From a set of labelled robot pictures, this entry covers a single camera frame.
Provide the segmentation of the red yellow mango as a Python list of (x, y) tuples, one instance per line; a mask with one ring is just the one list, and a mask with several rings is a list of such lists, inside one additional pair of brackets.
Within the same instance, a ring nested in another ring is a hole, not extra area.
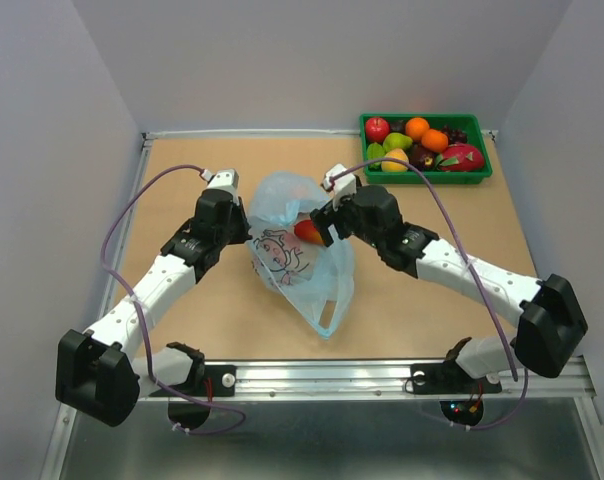
[(302, 242), (318, 246), (325, 245), (321, 234), (310, 219), (298, 221), (294, 225), (293, 231), (295, 236)]

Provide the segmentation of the red orange persimmon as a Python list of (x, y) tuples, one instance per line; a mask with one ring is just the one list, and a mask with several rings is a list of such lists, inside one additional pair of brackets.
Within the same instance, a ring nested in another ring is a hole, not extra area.
[(428, 129), (421, 137), (421, 145), (435, 153), (444, 152), (449, 146), (448, 136), (440, 130)]

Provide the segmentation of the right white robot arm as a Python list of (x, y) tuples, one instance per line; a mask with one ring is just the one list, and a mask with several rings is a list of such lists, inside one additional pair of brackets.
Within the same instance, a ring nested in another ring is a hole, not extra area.
[(323, 187), (333, 197), (311, 220), (326, 245), (354, 236), (389, 268), (481, 303), (494, 320), (514, 327), (512, 335), (499, 329), (494, 337), (460, 340), (442, 366), (448, 387), (464, 390), (488, 374), (520, 368), (544, 378), (562, 373), (588, 331), (566, 278), (520, 275), (473, 257), (459, 244), (404, 221), (396, 198), (381, 186), (326, 180)]

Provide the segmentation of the orange tangerine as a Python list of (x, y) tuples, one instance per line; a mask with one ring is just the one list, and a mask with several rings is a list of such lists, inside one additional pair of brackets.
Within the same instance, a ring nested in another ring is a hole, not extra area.
[(429, 122), (423, 117), (413, 117), (405, 124), (405, 134), (414, 142), (420, 142), (423, 135), (430, 129)]

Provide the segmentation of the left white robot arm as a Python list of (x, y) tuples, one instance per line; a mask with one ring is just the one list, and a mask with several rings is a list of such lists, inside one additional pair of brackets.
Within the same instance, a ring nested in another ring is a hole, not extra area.
[(241, 199), (233, 187), (208, 187), (195, 213), (161, 248), (149, 271), (104, 317), (85, 331), (69, 330), (58, 343), (55, 397), (115, 427), (137, 401), (159, 390), (175, 396), (213, 392), (204, 354), (171, 342), (150, 361), (135, 359), (149, 333), (173, 304), (218, 263), (228, 245), (249, 238)]

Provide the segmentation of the light blue plastic bag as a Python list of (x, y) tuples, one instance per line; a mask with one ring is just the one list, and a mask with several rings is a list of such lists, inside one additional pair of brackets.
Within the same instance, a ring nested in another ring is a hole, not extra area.
[(293, 229), (329, 200), (313, 179), (280, 171), (260, 182), (247, 214), (254, 271), (323, 339), (336, 332), (350, 308), (354, 250), (338, 238), (330, 247), (302, 242)]

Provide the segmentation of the orange peach fruit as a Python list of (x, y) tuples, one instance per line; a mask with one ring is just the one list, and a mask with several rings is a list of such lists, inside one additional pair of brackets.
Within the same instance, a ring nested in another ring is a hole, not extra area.
[(389, 150), (381, 162), (381, 170), (385, 173), (403, 173), (408, 171), (409, 159), (407, 153), (400, 148)]

